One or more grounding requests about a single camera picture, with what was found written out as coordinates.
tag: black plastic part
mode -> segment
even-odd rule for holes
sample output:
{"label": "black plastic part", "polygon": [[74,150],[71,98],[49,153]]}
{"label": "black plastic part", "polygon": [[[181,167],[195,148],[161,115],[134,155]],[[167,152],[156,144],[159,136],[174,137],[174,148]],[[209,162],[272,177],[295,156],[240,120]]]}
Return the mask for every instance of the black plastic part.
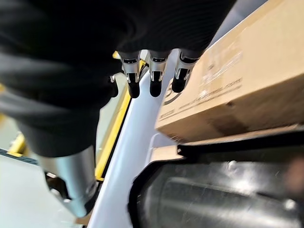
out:
{"label": "black plastic part", "polygon": [[162,91],[162,82],[161,81],[150,81],[150,94],[153,97],[158,97]]}
{"label": "black plastic part", "polygon": [[66,182],[63,179],[61,179],[60,177],[57,177],[57,176],[54,178],[49,177],[46,172],[44,173],[44,175],[46,178],[48,188],[50,190],[55,189],[59,192],[59,194],[61,195],[61,197],[63,199],[71,200],[71,198],[68,194],[68,191],[67,191]]}
{"label": "black plastic part", "polygon": [[173,78],[172,81],[172,90],[175,93],[180,93],[184,90],[186,86],[186,80],[183,78],[176,79],[176,77]]}
{"label": "black plastic part", "polygon": [[188,164],[191,160],[177,159],[168,161],[154,161],[146,166],[143,171],[135,178],[129,194],[128,212],[133,225],[133,228],[144,228],[141,226],[140,217],[138,211],[138,201],[144,186],[148,183],[147,181],[165,164]]}
{"label": "black plastic part", "polygon": [[206,152],[229,153],[234,151],[244,151],[248,148],[251,150],[257,150],[261,148],[266,149],[282,146],[299,146],[304,144],[303,138],[304,131],[299,129],[292,130],[290,132],[249,137],[235,141],[211,142],[197,145],[179,144],[177,148],[179,155],[197,158]]}
{"label": "black plastic part", "polygon": [[116,79],[114,78],[113,82],[111,82],[111,80],[109,79],[109,82],[111,83],[112,88],[113,88],[112,97],[117,97],[119,91],[118,91],[118,86],[117,86]]}
{"label": "black plastic part", "polygon": [[138,82],[128,83],[129,94],[131,98],[138,98],[140,89]]}
{"label": "black plastic part", "polygon": [[[204,144],[198,144],[198,145],[178,145],[177,151],[179,151],[179,154],[182,154],[186,156],[185,159],[179,159],[179,160],[168,160],[168,161],[156,161],[150,163],[148,166],[145,167],[145,169],[136,177],[136,179],[133,181],[133,185],[130,190],[129,195],[129,203],[128,203],[128,212],[132,221],[132,225],[134,228],[148,228],[146,223],[152,223],[152,224],[158,224],[160,226],[164,227],[175,227],[173,224],[176,224],[180,219],[183,219],[183,217],[180,217],[180,214],[188,214],[188,216],[191,216],[191,213],[193,214],[193,221],[189,222],[187,227],[194,227],[198,228],[201,227],[202,224],[200,223],[201,220],[200,214],[196,210],[189,210],[189,206],[183,207],[184,205],[192,205],[198,203],[199,199],[202,199],[202,193],[204,196],[207,195],[207,190],[211,191],[218,191],[221,188],[217,186],[215,189],[212,189],[212,185],[208,183],[208,186],[199,183],[198,177],[200,176],[199,173],[199,166],[202,165],[202,168],[204,168],[206,165],[209,164],[209,162],[229,162],[229,161],[246,161],[246,162],[264,162],[264,164],[269,164],[270,166],[274,167],[280,166],[282,168],[286,167],[288,164],[287,162],[291,161],[291,159],[294,158],[303,158],[304,156],[304,150],[303,150],[303,136],[304,131],[302,129],[290,131],[290,132],[284,132],[284,133],[275,133],[270,135],[264,135],[259,137],[249,137],[244,138],[244,140],[231,140],[231,141],[223,141],[223,142],[216,142],[214,143],[204,143]],[[247,154],[250,154],[249,157],[251,159],[243,160],[244,156]],[[187,165],[194,165],[192,166],[191,170],[187,170]],[[163,170],[167,167],[167,171],[172,171],[171,173],[167,173],[166,171],[163,172]],[[221,171],[216,170],[221,174],[222,176],[225,176]],[[284,178],[284,173],[277,172],[276,169],[274,169],[273,175],[275,175],[274,180],[278,181],[279,177]],[[180,174],[180,178],[174,178],[175,173]],[[160,212],[160,207],[156,208],[159,214],[153,214],[153,210],[151,208],[147,208],[145,205],[145,197],[146,194],[151,194],[151,185],[154,183],[156,178],[158,176],[161,176],[162,179],[158,179],[159,182],[158,185],[156,185],[155,189],[157,192],[163,193],[165,191],[164,183],[168,184],[179,184],[179,186],[172,186],[176,191],[175,199],[162,201],[161,197],[164,197],[164,195],[151,195],[150,199],[153,200],[156,204],[166,204],[171,203],[171,208],[169,208],[166,213]],[[198,182],[198,185],[195,185],[193,182],[196,180]],[[192,191],[194,189],[198,189],[199,195],[197,195],[195,192]],[[299,204],[299,208],[297,210],[300,211],[300,214],[298,216],[299,220],[302,221],[302,226],[304,227],[303,223],[303,197],[297,198],[290,195],[283,187],[280,188],[279,191],[274,191],[268,193],[266,192],[256,192],[257,196],[262,196],[263,198],[266,197],[266,200],[270,203],[270,201],[280,201],[285,199],[293,199],[296,201],[296,203]],[[179,200],[182,198],[182,196],[186,196],[185,200],[182,202],[179,202]]]}
{"label": "black plastic part", "polygon": [[85,204],[85,209],[86,209],[86,214],[88,215],[91,210],[93,209],[95,203],[96,203],[96,200],[97,200],[97,196],[99,194],[99,191],[96,191],[94,193],[94,196],[91,197],[91,199]]}

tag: brown cardboard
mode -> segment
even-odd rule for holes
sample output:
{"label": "brown cardboard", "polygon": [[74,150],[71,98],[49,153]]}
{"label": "brown cardboard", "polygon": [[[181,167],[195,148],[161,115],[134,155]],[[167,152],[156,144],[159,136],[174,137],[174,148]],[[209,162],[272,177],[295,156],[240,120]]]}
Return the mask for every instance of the brown cardboard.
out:
{"label": "brown cardboard", "polygon": [[304,122],[304,1],[269,0],[211,46],[156,128],[192,142]]}
{"label": "brown cardboard", "polygon": [[153,149],[150,162],[179,158],[182,158],[182,156],[177,154],[176,146],[164,146]]}

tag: black rubber fingertip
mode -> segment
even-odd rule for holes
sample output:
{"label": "black rubber fingertip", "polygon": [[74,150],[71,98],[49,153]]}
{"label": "black rubber fingertip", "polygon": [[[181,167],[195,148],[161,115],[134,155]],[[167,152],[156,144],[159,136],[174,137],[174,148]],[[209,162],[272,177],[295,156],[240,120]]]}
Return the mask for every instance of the black rubber fingertip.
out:
{"label": "black rubber fingertip", "polygon": [[129,94],[131,98],[138,98],[140,89],[139,89],[139,83],[129,83]]}
{"label": "black rubber fingertip", "polygon": [[175,93],[180,93],[181,91],[184,90],[186,85],[186,80],[180,80],[180,79],[176,79],[175,77],[173,78],[173,82],[172,82],[172,90]]}
{"label": "black rubber fingertip", "polygon": [[158,97],[162,91],[162,82],[160,81],[150,81],[150,94],[153,97]]}

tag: white plastic surface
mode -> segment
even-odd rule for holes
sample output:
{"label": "white plastic surface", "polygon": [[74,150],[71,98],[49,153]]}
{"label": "white plastic surface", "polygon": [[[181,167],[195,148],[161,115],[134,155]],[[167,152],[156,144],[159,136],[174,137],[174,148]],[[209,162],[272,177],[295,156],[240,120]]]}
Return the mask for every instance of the white plastic surface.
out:
{"label": "white plastic surface", "polygon": [[[134,178],[147,164],[151,138],[158,110],[162,103],[169,80],[173,78],[175,50],[168,58],[167,71],[163,77],[162,92],[157,98],[150,95],[150,74],[147,72],[140,81],[140,96],[130,103],[120,137],[118,139],[109,169],[101,187],[89,228],[132,227],[127,213],[129,190]],[[155,136],[159,146],[170,144],[168,138]]]}

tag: black logo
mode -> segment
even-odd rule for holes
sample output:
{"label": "black logo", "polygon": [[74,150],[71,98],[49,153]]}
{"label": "black logo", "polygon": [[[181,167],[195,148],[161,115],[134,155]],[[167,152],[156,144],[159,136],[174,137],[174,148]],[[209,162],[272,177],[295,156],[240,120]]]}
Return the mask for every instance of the black logo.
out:
{"label": "black logo", "polygon": [[163,106],[170,104],[173,102],[176,98],[178,98],[181,95],[181,93],[175,93],[172,90],[172,82],[170,83],[170,86],[166,92],[166,96],[163,102]]}

